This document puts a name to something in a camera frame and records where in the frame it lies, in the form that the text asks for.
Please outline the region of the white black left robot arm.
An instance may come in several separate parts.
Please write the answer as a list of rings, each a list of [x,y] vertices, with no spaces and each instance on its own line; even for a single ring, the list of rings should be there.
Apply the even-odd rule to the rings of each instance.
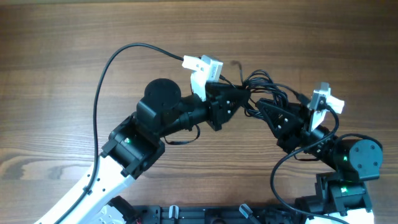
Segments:
[[[151,81],[136,112],[111,131],[97,165],[75,184],[39,223],[89,223],[101,209],[148,170],[165,152],[162,137],[191,130],[206,122],[221,129],[249,98],[249,90],[224,83],[207,83],[208,99],[183,97],[172,80]]]

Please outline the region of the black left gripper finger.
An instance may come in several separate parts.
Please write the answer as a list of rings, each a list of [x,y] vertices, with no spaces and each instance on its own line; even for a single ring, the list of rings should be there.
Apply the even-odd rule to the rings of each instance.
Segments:
[[[249,99],[249,93],[228,93],[223,99],[223,121],[227,123]]]
[[[209,82],[206,84],[206,95],[212,100],[245,102],[249,99],[249,90],[241,86],[232,86],[225,83]]]

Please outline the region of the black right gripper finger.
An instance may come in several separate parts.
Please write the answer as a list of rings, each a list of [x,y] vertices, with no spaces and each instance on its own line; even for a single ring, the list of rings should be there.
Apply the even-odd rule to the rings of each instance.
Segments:
[[[271,105],[271,110],[279,114],[307,114],[307,108],[301,103],[288,103],[287,106]]]
[[[282,133],[279,123],[282,114],[273,112],[271,110],[271,105],[275,105],[271,100],[261,98],[256,102],[256,107],[261,113],[263,120],[268,124],[270,130],[272,131],[275,138],[279,137]]]

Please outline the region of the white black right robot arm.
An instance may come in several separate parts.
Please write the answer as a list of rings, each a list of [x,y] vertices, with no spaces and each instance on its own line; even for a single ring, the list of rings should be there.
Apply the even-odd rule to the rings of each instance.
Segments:
[[[298,223],[346,223],[352,210],[372,211],[365,183],[380,177],[383,146],[379,141],[357,133],[336,136],[340,125],[337,111],[324,98],[314,108],[307,99],[285,106],[261,99],[256,107],[277,145],[286,152],[271,171],[272,193]],[[290,205],[277,193],[275,175],[285,161],[301,152],[331,167],[332,172],[317,174],[316,194],[297,198]]]

